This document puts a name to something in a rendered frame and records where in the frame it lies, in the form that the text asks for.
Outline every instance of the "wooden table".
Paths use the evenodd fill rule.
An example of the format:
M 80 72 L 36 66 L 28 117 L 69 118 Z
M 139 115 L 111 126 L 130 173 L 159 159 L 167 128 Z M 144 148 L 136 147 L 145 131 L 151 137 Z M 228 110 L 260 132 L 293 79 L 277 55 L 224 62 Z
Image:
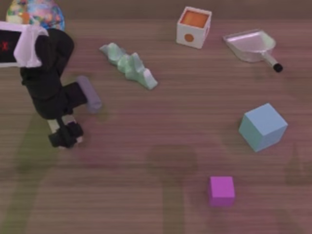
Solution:
M 175 44 L 175 21 L 69 21 L 64 82 L 88 75 L 105 104 L 76 111 L 85 143 L 52 149 L 17 69 L 0 73 L 0 234 L 305 234 L 312 231 L 312 21 L 213 21 L 202 50 Z M 240 62 L 223 35 L 262 28 L 276 74 Z M 98 51 L 138 52 L 159 82 L 126 81 Z M 270 102 L 289 123 L 253 153 L 243 114 Z M 236 203 L 207 205 L 209 176 L 234 176 Z

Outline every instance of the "dustpan handle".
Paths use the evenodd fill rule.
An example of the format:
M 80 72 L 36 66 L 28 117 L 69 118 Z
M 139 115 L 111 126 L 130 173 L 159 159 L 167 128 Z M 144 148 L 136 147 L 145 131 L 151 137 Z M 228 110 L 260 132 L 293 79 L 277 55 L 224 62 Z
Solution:
M 262 53 L 264 60 L 272 67 L 276 72 L 283 71 L 283 66 L 276 61 L 276 59 L 268 52 Z

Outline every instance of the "orange box top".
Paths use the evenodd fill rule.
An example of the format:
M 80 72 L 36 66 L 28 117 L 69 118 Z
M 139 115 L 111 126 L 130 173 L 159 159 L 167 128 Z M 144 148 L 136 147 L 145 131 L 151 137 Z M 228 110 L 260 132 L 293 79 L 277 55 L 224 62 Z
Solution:
M 180 23 L 197 28 L 203 28 L 208 18 L 209 15 L 207 14 L 187 10 L 184 16 L 182 17 Z

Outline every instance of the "cube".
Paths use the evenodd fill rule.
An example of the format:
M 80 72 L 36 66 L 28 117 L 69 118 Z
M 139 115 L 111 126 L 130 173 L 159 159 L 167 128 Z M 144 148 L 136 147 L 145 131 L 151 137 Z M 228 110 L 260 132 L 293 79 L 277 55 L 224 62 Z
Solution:
M 279 142 L 287 127 L 288 123 L 267 103 L 245 113 L 238 131 L 259 152 Z
M 176 28 L 176 42 L 201 49 L 210 29 L 212 12 L 185 7 Z
M 235 189 L 232 176 L 212 176 L 209 185 L 209 204 L 213 207 L 232 206 Z

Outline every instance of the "dustpan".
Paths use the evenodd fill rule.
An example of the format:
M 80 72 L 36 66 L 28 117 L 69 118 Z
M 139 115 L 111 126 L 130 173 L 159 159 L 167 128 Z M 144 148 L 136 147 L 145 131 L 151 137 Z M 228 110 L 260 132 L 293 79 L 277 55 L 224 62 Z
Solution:
M 271 55 L 276 46 L 275 40 L 260 29 L 224 36 L 223 40 L 233 53 L 242 61 L 266 61 L 276 72 L 283 66 Z

